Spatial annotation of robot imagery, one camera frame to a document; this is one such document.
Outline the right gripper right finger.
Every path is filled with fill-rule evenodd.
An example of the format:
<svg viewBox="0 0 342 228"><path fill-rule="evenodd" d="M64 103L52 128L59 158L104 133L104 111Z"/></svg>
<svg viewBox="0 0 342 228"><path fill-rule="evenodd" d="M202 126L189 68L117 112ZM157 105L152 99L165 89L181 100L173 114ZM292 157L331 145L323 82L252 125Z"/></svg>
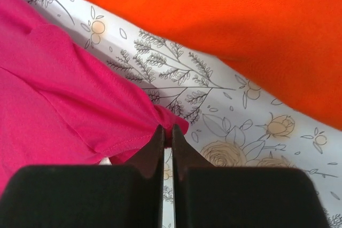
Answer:
<svg viewBox="0 0 342 228"><path fill-rule="evenodd" d="M328 227L309 177L296 168L215 167L172 129L176 227Z"/></svg>

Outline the pink t shirt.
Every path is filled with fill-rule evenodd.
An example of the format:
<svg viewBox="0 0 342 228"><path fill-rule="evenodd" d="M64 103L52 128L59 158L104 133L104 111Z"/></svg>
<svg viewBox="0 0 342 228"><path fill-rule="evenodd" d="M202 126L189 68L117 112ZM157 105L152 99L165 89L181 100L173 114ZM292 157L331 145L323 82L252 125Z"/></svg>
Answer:
<svg viewBox="0 0 342 228"><path fill-rule="evenodd" d="M24 0L1 0L1 188L27 165L123 163L175 124L187 132Z"/></svg>

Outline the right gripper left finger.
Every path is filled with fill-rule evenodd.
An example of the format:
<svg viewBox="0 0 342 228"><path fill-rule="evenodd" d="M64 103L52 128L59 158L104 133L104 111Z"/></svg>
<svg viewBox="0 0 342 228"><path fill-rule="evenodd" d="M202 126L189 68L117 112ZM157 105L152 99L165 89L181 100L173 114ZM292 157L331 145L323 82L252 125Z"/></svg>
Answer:
<svg viewBox="0 0 342 228"><path fill-rule="evenodd" d="M165 131L124 164L26 166L1 196L1 227L162 227Z"/></svg>

